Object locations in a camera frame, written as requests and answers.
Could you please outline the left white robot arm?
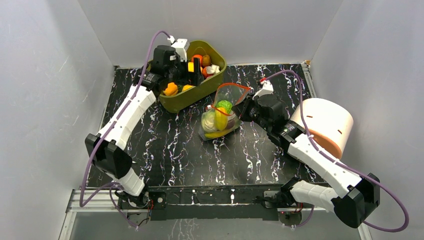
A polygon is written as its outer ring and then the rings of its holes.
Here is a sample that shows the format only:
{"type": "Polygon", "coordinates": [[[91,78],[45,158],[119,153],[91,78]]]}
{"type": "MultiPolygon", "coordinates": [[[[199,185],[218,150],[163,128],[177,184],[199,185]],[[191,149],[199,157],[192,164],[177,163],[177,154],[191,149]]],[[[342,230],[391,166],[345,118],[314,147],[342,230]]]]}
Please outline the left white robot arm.
{"type": "Polygon", "coordinates": [[[172,45],[158,45],[153,59],[143,66],[139,81],[130,87],[113,117],[97,134],[89,134],[85,139],[92,164],[129,194],[130,202],[137,208],[147,206],[150,198],[125,151],[127,142],[146,110],[169,83],[199,86],[204,80],[199,60],[193,67],[189,66],[188,45],[186,39],[178,39],[172,45]]]}

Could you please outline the yellow banana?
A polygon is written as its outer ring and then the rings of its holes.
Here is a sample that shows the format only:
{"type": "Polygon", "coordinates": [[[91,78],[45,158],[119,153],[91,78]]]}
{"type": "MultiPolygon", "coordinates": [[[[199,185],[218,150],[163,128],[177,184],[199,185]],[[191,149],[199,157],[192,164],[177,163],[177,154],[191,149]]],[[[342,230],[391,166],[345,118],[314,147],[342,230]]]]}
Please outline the yellow banana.
{"type": "Polygon", "coordinates": [[[206,139],[216,139],[216,138],[223,137],[232,131],[233,131],[232,129],[225,129],[222,131],[208,132],[208,133],[205,133],[204,136],[206,139]]]}

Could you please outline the yellow green starfruit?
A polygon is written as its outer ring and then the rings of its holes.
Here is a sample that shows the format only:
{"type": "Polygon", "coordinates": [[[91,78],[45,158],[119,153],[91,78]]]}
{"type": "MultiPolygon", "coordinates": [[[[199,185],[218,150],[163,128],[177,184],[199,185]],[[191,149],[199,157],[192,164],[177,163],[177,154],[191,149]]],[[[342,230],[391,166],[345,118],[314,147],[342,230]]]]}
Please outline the yellow green starfruit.
{"type": "Polygon", "coordinates": [[[219,131],[225,130],[228,122],[228,114],[225,113],[225,111],[222,109],[217,108],[214,111],[215,114],[215,126],[219,131]]]}

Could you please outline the green bumpy lime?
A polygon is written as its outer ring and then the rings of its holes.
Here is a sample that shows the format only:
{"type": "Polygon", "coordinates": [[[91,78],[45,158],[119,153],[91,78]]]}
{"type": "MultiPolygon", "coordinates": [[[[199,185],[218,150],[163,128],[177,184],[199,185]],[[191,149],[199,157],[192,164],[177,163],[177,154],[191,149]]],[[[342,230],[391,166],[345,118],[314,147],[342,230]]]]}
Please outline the green bumpy lime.
{"type": "Polygon", "coordinates": [[[230,114],[232,112],[233,104],[228,100],[220,100],[216,105],[216,108],[224,110],[226,114],[230,114]]]}

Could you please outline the clear zip top bag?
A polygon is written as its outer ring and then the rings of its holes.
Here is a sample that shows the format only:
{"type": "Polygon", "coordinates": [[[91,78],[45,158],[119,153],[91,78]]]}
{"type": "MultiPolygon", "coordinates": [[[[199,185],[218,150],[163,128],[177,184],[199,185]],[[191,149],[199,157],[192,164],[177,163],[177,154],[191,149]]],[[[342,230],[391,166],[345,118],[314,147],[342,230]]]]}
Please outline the clear zip top bag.
{"type": "Polygon", "coordinates": [[[251,92],[251,88],[236,84],[223,83],[215,93],[213,104],[206,107],[201,116],[199,135],[204,141],[223,137],[236,130],[241,121],[233,111],[251,92]]]}

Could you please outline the dark purple fruit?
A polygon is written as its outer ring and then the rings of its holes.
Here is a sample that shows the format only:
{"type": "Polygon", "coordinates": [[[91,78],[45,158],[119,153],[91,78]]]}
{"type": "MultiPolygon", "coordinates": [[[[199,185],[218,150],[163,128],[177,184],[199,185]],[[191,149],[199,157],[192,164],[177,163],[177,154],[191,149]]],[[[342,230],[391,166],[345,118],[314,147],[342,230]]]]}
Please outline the dark purple fruit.
{"type": "Polygon", "coordinates": [[[236,125],[239,123],[239,119],[236,115],[231,115],[227,117],[227,125],[225,130],[230,130],[232,128],[236,128],[236,125]]]}

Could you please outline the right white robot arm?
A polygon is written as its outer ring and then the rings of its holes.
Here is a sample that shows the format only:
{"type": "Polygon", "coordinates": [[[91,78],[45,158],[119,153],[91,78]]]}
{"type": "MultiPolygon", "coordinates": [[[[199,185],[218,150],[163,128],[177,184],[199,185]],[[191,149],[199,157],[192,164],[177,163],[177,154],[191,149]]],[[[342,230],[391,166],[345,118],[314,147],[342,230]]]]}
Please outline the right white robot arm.
{"type": "Polygon", "coordinates": [[[307,203],[335,215],[351,228],[359,227],[380,204],[379,178],[372,173],[360,176],[340,161],[353,125],[350,113],[322,98],[308,98],[287,116],[285,104],[273,94],[247,97],[232,107],[244,122],[263,128],[268,138],[285,153],[303,162],[321,176],[327,186],[297,178],[280,189],[283,204],[295,207],[307,203]]]}

